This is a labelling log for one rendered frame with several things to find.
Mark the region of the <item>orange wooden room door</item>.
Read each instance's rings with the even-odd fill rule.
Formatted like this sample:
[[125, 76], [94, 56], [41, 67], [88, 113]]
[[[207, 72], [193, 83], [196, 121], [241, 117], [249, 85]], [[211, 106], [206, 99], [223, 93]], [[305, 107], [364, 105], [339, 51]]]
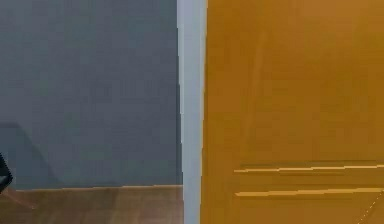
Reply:
[[207, 0], [201, 224], [384, 224], [384, 0]]

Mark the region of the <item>black object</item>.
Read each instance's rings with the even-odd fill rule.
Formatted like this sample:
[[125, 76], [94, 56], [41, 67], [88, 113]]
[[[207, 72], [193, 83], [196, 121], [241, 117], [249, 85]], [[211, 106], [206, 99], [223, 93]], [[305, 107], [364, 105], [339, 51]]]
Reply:
[[12, 180], [12, 173], [6, 164], [4, 157], [0, 153], [0, 194], [10, 185]]

